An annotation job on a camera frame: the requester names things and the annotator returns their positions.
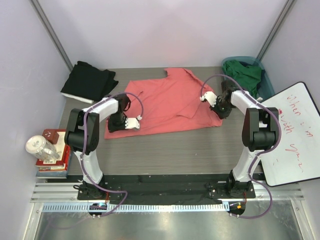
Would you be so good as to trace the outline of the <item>red t shirt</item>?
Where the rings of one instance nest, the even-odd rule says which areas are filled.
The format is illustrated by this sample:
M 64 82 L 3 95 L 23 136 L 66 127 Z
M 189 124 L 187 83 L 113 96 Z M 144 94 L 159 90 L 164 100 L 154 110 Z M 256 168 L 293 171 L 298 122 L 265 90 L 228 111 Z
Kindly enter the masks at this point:
M 125 88 L 131 106 L 126 115 L 130 118 L 143 114 L 140 129 L 105 131 L 105 139 L 154 135 L 220 127 L 223 121 L 210 110 L 200 94 L 212 88 L 198 79 L 191 70 L 166 68 L 167 76 L 161 79 L 133 80 Z

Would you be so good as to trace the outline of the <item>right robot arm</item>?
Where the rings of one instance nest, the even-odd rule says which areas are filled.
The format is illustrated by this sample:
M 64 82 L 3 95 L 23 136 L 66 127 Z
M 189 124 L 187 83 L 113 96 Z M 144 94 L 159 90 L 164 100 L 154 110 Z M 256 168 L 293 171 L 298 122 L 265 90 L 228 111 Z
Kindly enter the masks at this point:
M 220 189 L 229 198 L 253 197 L 253 172 L 259 157 L 276 148 L 281 139 L 278 109 L 262 105 L 242 88 L 229 88 L 219 96 L 207 91 L 202 94 L 201 101 L 208 102 L 220 119 L 227 118 L 234 108 L 244 114 L 241 134 L 244 148 Z

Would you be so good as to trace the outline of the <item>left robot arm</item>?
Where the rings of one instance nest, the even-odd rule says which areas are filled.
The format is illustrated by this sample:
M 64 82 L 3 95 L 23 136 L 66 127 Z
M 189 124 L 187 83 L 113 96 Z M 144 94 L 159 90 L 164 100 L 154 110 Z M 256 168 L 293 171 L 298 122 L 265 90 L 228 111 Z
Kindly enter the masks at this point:
M 64 141 L 77 157 L 82 174 L 82 184 L 75 185 L 80 198 L 102 199 L 107 192 L 105 179 L 97 157 L 100 140 L 100 122 L 107 119 L 107 129 L 114 133 L 126 129 L 128 117 L 125 112 L 131 104 L 125 94 L 103 98 L 86 109 L 71 110 Z

